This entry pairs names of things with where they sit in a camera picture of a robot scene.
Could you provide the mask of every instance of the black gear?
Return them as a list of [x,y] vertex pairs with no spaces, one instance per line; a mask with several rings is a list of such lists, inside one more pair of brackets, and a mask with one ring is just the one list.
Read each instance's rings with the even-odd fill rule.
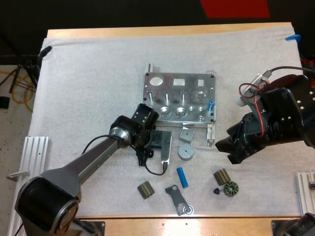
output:
[[238,193],[238,190],[239,188],[238,188],[237,183],[230,181],[225,184],[223,188],[223,193],[227,195],[228,197],[233,197]]

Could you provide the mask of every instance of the red wire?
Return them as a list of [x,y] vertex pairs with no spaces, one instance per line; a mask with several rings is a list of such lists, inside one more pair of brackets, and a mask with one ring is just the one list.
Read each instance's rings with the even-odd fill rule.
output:
[[262,137],[265,134],[265,129],[264,129],[263,121],[262,121],[262,116],[261,116],[260,110],[259,110],[258,105],[257,105],[257,95],[255,96],[254,100],[255,100],[256,110],[257,110],[257,113],[258,113],[258,116],[259,116],[259,119],[260,119],[260,125],[261,125],[261,135],[260,135],[260,137]]

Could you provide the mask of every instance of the blue cylinder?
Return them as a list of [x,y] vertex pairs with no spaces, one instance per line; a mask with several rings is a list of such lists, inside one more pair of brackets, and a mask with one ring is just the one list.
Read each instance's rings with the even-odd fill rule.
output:
[[177,170],[179,179],[180,179],[180,181],[182,183],[182,187],[183,188],[187,188],[188,187],[188,183],[187,183],[187,180],[186,180],[183,168],[182,167],[178,167],[176,170]]

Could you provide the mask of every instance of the yellow cable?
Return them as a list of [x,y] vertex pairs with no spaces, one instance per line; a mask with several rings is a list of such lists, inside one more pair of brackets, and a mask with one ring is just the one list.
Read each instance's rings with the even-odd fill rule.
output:
[[[4,75],[8,75],[9,73],[8,72],[5,72],[5,71],[0,71],[0,74],[4,74]],[[31,82],[27,81],[26,78],[28,77],[28,75],[24,76],[24,77],[21,77],[21,76],[17,76],[17,78],[19,78],[20,80],[17,80],[17,82],[22,82],[22,81],[25,81],[27,84],[28,84],[28,88],[32,88],[32,84]],[[28,94],[28,89],[25,89],[24,91],[24,100],[23,102],[21,101],[18,101],[15,96],[14,96],[14,91],[15,91],[15,86],[13,87],[12,89],[12,99],[13,101],[15,101],[17,104],[25,104],[26,108],[30,111],[30,112],[33,112],[33,110],[30,108],[30,106],[28,105],[28,102],[32,99],[33,97],[33,90],[31,90],[31,96],[27,99],[27,94]]]

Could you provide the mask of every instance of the white cloth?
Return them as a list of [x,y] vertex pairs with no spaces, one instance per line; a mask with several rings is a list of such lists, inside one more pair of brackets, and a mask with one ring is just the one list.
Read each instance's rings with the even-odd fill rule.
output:
[[[160,72],[216,71],[218,141],[249,111],[236,105],[241,83],[276,66],[301,65],[296,42],[285,41],[293,34],[292,27],[282,27],[194,36],[47,38],[43,48],[53,49],[42,63],[29,134],[51,137],[47,169],[67,164],[92,138],[108,134],[119,115],[133,114],[141,102],[145,65],[152,62]],[[300,72],[276,71],[270,79],[291,73]],[[138,167],[132,149],[118,150],[82,186],[78,215],[176,214],[164,190],[173,184],[195,214],[299,214],[294,173],[315,167],[315,152],[304,142],[267,147],[231,165],[226,153],[206,147],[206,129],[195,129],[194,157],[185,162],[177,154],[181,128],[171,130],[165,175]],[[161,171],[159,152],[148,166]],[[189,184],[186,189],[176,172],[179,166]],[[221,168],[239,184],[235,197],[213,193],[218,187],[213,173]],[[155,194],[143,200],[137,186],[147,180]]]

